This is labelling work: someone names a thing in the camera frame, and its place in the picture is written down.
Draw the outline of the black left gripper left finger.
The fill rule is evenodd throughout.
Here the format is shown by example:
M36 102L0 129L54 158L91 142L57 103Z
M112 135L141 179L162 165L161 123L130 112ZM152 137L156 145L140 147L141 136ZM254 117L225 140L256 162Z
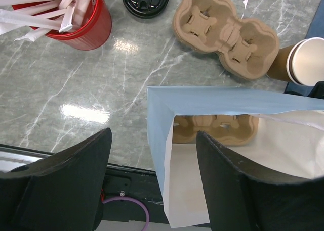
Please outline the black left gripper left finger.
M1 230L94 230L112 144L103 129L47 158L1 173Z

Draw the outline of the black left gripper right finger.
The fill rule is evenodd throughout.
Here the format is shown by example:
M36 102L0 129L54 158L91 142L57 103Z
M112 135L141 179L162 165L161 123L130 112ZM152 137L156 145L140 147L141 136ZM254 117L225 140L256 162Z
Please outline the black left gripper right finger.
M323 178L267 168L203 131L196 151L212 230L323 230Z

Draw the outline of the brown pulp cup carrier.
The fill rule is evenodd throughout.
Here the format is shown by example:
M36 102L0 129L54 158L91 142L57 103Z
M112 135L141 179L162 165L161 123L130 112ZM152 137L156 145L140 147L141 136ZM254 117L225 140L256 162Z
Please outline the brown pulp cup carrier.
M259 118L242 115L176 116L173 143L194 143L199 131L204 131L225 146L244 146L256 136Z

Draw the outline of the light blue paper bag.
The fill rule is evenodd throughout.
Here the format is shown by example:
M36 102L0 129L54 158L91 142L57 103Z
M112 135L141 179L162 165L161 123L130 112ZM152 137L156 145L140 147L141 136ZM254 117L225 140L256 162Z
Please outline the light blue paper bag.
M172 228L323 230L323 83L151 86L147 136Z

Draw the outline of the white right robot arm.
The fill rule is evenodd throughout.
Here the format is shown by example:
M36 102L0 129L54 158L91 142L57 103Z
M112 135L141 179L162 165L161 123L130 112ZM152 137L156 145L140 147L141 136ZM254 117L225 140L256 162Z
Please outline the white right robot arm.
M301 86L294 83L288 83L284 93L323 100L324 82L320 81L315 86Z

